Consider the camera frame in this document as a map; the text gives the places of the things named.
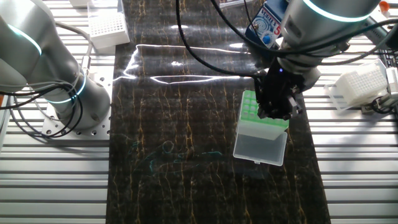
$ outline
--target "metal slotted table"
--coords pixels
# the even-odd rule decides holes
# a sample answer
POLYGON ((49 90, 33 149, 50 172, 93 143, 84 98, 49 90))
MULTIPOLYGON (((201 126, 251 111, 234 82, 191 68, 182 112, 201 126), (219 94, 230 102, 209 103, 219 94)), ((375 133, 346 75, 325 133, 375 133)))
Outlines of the metal slotted table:
MULTIPOLYGON (((88 31, 86 9, 75 9, 68 1, 44 2, 56 21, 88 31)), ((392 17, 398 17, 398 1, 390 2, 392 17)), ((84 38, 64 29, 58 32, 80 61, 87 48, 84 38)), ((350 44, 350 51, 373 47, 365 36, 354 38, 350 44)), ((339 55, 325 61, 354 56, 339 55)), ((323 86, 336 80, 342 71, 376 58, 320 67, 322 77, 304 93, 333 224, 398 223, 395 117, 363 116, 360 111, 337 115, 323 91, 323 86)), ((114 50, 94 54, 91 70, 111 77, 114 50)), ((39 105, 47 108, 42 99, 39 105)), ((34 104, 26 105, 22 112, 36 128, 42 127, 44 116, 34 104)), ((46 145, 23 134, 10 120, 0 153, 0 223, 105 223, 108 157, 107 141, 46 145)))

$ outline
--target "clear plastic box lid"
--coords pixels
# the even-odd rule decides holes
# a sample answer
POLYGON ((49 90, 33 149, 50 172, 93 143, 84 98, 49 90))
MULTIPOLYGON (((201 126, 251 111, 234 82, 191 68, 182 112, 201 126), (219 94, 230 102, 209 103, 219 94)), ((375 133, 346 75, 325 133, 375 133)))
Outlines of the clear plastic box lid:
POLYGON ((284 163, 287 133, 283 132, 277 139, 269 140, 238 134, 236 136, 233 156, 239 159, 281 166, 284 163))

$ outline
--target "black cable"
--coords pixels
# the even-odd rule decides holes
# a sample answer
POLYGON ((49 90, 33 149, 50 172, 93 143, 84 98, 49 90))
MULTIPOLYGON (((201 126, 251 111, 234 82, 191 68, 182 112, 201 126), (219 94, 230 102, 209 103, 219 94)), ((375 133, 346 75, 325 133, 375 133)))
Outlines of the black cable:
MULTIPOLYGON (((32 138, 60 138, 60 137, 64 137, 64 136, 66 136, 67 134, 71 133, 71 132, 78 126, 78 124, 80 123, 80 121, 81 121, 81 119, 82 119, 82 117, 83 117, 83 104, 81 103, 81 100, 80 100, 80 97, 79 97, 79 96, 77 96, 77 100, 78 100, 79 105, 80 105, 80 115, 79 115, 79 118, 78 118, 76 124, 75 124, 72 128, 70 128, 69 131, 62 133, 62 132, 67 128, 67 126, 70 124, 70 122, 68 122, 68 124, 66 124, 65 127, 64 127, 63 129, 61 129, 59 132, 57 132, 57 133, 55 133, 55 134, 52 134, 52 135, 50 135, 50 136, 49 136, 49 135, 46 135, 46 134, 43 134, 43 133, 41 133, 40 131, 38 131, 38 130, 36 130, 35 128, 33 128, 33 127, 25 120, 25 117, 20 113, 20 116, 21 116, 21 119, 23 120, 23 122, 25 122, 32 130, 34 130, 34 131, 35 131, 37 134, 39 134, 39 135, 32 134, 32 133, 28 132, 28 131, 27 131, 26 129, 24 129, 24 128, 19 124, 19 122, 16 120, 13 110, 10 109, 9 111, 10 111, 10 114, 11 114, 11 116, 12 116, 12 119, 13 119, 14 122, 17 124, 17 126, 18 126, 24 133, 28 134, 30 137, 32 137, 32 138)), ((72 112, 72 114, 71 114, 70 121, 72 121, 72 119, 73 119, 74 111, 76 110, 75 108, 76 108, 76 107, 74 107, 73 112, 72 112)))
POLYGON ((192 49, 189 46, 187 40, 185 39, 184 32, 183 32, 182 27, 181 27, 180 1, 179 0, 175 0, 175 13, 176 13, 176 16, 177 16, 178 31, 180 32, 180 37, 182 39, 182 42, 184 43, 184 46, 188 50, 190 55, 192 55, 192 57, 195 58, 198 62, 200 62, 202 65, 204 65, 204 66, 206 66, 206 67, 208 67, 208 68, 210 68, 210 69, 212 69, 212 70, 214 70, 216 72, 224 73, 224 74, 227 74, 227 75, 238 75, 240 77, 252 77, 252 78, 260 77, 260 75, 255 75, 254 72, 252 72, 252 73, 242 73, 242 72, 227 71, 227 70, 224 70, 222 68, 218 68, 218 67, 215 67, 213 65, 210 65, 209 63, 207 63, 204 60, 202 60, 197 54, 195 54, 192 51, 192 49))
POLYGON ((331 41, 329 41, 327 43, 320 44, 318 46, 309 47, 307 49, 294 50, 294 51, 272 50, 272 49, 268 49, 265 46, 261 46, 261 45, 255 43, 255 42, 253 42, 252 40, 250 40, 246 36, 244 36, 242 33, 240 33, 240 31, 238 31, 237 28, 234 25, 232 25, 230 23, 230 21, 225 17, 225 15, 221 11, 220 7, 218 6, 216 0, 210 0, 210 1, 213 4, 214 8, 217 10, 217 13, 220 15, 220 17, 229 26, 229 28, 231 28, 235 32, 235 34, 240 36, 240 38, 242 38, 243 40, 245 40, 246 42, 251 44, 253 47, 260 48, 260 49, 262 49, 262 50, 264 50, 266 52, 271 52, 271 53, 275 54, 275 56, 278 56, 278 57, 284 57, 284 56, 289 55, 289 54, 304 54, 304 53, 309 53, 309 52, 312 52, 312 51, 315 51, 315 50, 320 50, 320 49, 325 48, 327 46, 340 43, 340 42, 342 42, 344 40, 347 40, 349 38, 352 38, 352 37, 354 37, 356 35, 363 34, 363 33, 367 32, 367 31, 375 29, 377 27, 381 27, 381 26, 388 25, 388 24, 396 24, 396 23, 398 23, 398 19, 389 19, 389 20, 386 20, 386 21, 378 22, 378 23, 375 23, 375 24, 373 24, 371 26, 367 26, 367 27, 365 27, 363 29, 360 29, 360 30, 354 31, 354 32, 352 32, 350 34, 347 34, 347 35, 344 35, 342 37, 339 37, 339 38, 337 38, 335 40, 331 40, 331 41))
POLYGON ((6 96, 30 96, 30 95, 38 94, 37 96, 34 96, 31 99, 29 99, 29 100, 27 100, 27 101, 25 101, 23 103, 20 103, 18 105, 0 107, 0 110, 9 110, 9 109, 17 108, 17 107, 20 107, 20 106, 24 106, 24 105, 36 100, 37 98, 39 98, 39 97, 41 97, 41 96, 43 96, 43 95, 45 95, 45 94, 47 94, 47 93, 49 93, 49 92, 51 92, 53 90, 56 90, 57 88, 63 88, 63 87, 66 87, 66 86, 68 86, 68 85, 60 84, 60 85, 57 85, 57 86, 52 86, 52 87, 46 88, 44 90, 32 91, 32 92, 29 92, 29 93, 8 93, 8 92, 0 91, 0 95, 6 95, 6 96))
POLYGON ((376 99, 374 99, 373 101, 372 101, 372 103, 371 103, 371 108, 372 108, 372 110, 374 111, 374 112, 376 112, 376 113, 379 113, 379 114, 388 114, 388 113, 390 113, 391 111, 392 111, 392 107, 390 107, 387 111, 383 111, 383 110, 380 110, 377 106, 377 100, 378 99, 380 99, 380 98, 382 98, 382 96, 379 96, 379 97, 377 97, 376 99))
POLYGON ((32 97, 31 99, 29 99, 29 100, 27 100, 27 101, 25 101, 25 102, 23 102, 23 103, 20 103, 20 104, 18 104, 18 105, 11 105, 11 106, 3 106, 3 107, 0 107, 0 110, 9 110, 9 109, 18 108, 18 107, 20 107, 20 106, 24 106, 24 105, 26 105, 26 104, 28 104, 28 103, 30 103, 30 102, 36 100, 37 98, 39 98, 39 97, 41 97, 41 96, 44 96, 46 93, 49 93, 49 92, 50 92, 50 91, 44 92, 44 93, 40 93, 39 95, 34 96, 34 97, 32 97))
POLYGON ((259 33, 257 32, 257 29, 254 28, 253 21, 251 20, 250 13, 249 13, 249 9, 248 9, 248 3, 246 2, 246 0, 243 0, 243 3, 244 3, 244 9, 246 10, 246 15, 248 16, 248 21, 250 22, 250 26, 253 28, 254 33, 256 34, 256 36, 258 37, 258 39, 261 40, 261 38, 260 38, 260 36, 259 36, 259 33))
MULTIPOLYGON (((74 103, 74 100, 73 100, 74 94, 69 93, 69 96, 70 96, 72 105, 73 105, 73 103, 74 103)), ((18 101, 17 101, 17 97, 16 97, 16 96, 14 96, 14 100, 15 100, 15 103, 17 104, 18 101)), ((40 138, 40 137, 43 137, 43 138, 56 138, 56 135, 58 135, 58 134, 60 134, 60 133, 63 133, 64 130, 65 130, 65 129, 69 126, 69 124, 72 122, 73 116, 75 115, 75 110, 76 110, 75 108, 73 108, 72 113, 71 113, 71 115, 70 115, 70 119, 68 120, 68 123, 67 123, 61 130, 59 130, 57 133, 54 133, 54 134, 51 134, 51 135, 46 135, 46 134, 43 134, 42 132, 36 130, 33 126, 31 126, 31 125, 26 121, 26 119, 25 119, 24 115, 22 114, 22 111, 19 109, 19 107, 16 108, 16 109, 18 110, 19 116, 21 117, 21 119, 23 120, 23 122, 25 122, 25 124, 28 125, 28 127, 30 127, 33 131, 35 131, 37 134, 40 135, 40 136, 37 136, 37 137, 39 137, 39 138, 40 138)))
POLYGON ((70 96, 70 99, 71 99, 72 104, 74 104, 74 96, 76 95, 76 93, 70 91, 70 90, 71 90, 71 87, 70 87, 70 86, 64 85, 64 84, 59 84, 58 86, 53 86, 53 87, 50 87, 50 88, 47 88, 47 89, 44 89, 44 90, 41 90, 41 91, 33 91, 33 92, 30 92, 30 93, 6 93, 6 92, 2 92, 2 93, 4 93, 5 95, 14 96, 15 101, 16 101, 16 105, 14 105, 14 106, 6 106, 6 107, 4 107, 4 108, 9 109, 10 114, 12 115, 12 118, 14 119, 14 122, 18 125, 19 128, 21 128, 21 130, 22 130, 23 132, 25 132, 25 133, 28 134, 29 136, 31 136, 31 137, 33 137, 33 138, 60 138, 60 137, 62 137, 62 136, 67 135, 68 133, 72 132, 72 131, 77 127, 77 125, 80 123, 80 121, 81 121, 81 119, 82 119, 82 117, 83 117, 83 105, 82 105, 82 103, 81 103, 81 100, 80 100, 80 97, 79 97, 79 96, 77 96, 77 100, 79 101, 79 104, 80 104, 80 117, 78 118, 78 121, 76 122, 76 124, 75 124, 72 128, 70 128, 69 131, 65 131, 66 128, 69 126, 69 124, 73 121, 73 117, 74 117, 75 111, 76 111, 76 107, 74 106, 74 107, 73 107, 73 110, 72 110, 72 113, 71 113, 71 115, 70 115, 70 119, 69 119, 68 123, 67 123, 60 131, 58 131, 58 132, 56 132, 56 133, 54 133, 54 134, 51 134, 51 135, 43 134, 43 133, 41 133, 40 131, 36 130, 33 126, 31 126, 31 125, 26 121, 24 115, 22 114, 22 112, 21 112, 20 109, 19 109, 20 106, 23 106, 23 105, 25 105, 25 104, 28 104, 28 103, 30 103, 31 101, 35 100, 36 98, 38 98, 38 97, 40 97, 40 96, 42 96, 42 95, 44 95, 44 94, 46 94, 46 93, 49 93, 49 92, 51 92, 51 91, 53 91, 54 89, 57 89, 57 88, 62 88, 62 89, 64 89, 65 91, 67 91, 68 94, 69 94, 69 96, 70 96), (30 100, 27 100, 27 101, 24 102, 24 103, 18 104, 18 102, 17 102, 16 96, 29 96, 29 95, 38 94, 38 93, 40 93, 40 94, 37 95, 37 96, 35 96, 35 97, 33 97, 33 98, 31 98, 30 100), (18 123, 18 122, 16 121, 16 119, 15 119, 14 112, 13 112, 13 110, 11 110, 11 108, 17 108, 17 110, 18 110, 18 112, 19 112, 19 115, 21 116, 21 119, 23 120, 23 122, 25 122, 26 125, 28 125, 28 127, 30 127, 30 129, 32 129, 32 130, 33 130, 34 132, 36 132, 37 134, 31 134, 31 133, 29 133, 28 131, 26 131, 21 125, 19 125, 19 123, 18 123))

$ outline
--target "screw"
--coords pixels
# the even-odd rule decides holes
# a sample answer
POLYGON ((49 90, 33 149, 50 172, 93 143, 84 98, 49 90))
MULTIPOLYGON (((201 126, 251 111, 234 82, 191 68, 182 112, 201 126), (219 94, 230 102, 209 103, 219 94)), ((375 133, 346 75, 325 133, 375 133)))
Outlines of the screw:
POLYGON ((292 90, 292 93, 293 93, 293 94, 296 94, 296 93, 299 91, 299 88, 297 87, 297 85, 294 85, 294 86, 291 88, 291 90, 292 90))

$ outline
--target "white plastic container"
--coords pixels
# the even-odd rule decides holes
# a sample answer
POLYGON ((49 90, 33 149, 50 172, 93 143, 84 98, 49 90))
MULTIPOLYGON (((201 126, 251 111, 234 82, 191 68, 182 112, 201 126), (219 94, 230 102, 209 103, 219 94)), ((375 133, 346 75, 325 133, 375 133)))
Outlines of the white plastic container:
POLYGON ((93 1, 88 4, 90 39, 97 49, 130 42, 123 7, 118 1, 93 1))
POLYGON ((386 88, 386 67, 379 59, 360 65, 356 70, 342 74, 335 83, 325 85, 337 110, 370 103, 386 88))
POLYGON ((233 156, 235 158, 281 166, 284 160, 289 121, 257 116, 253 91, 243 93, 233 156))

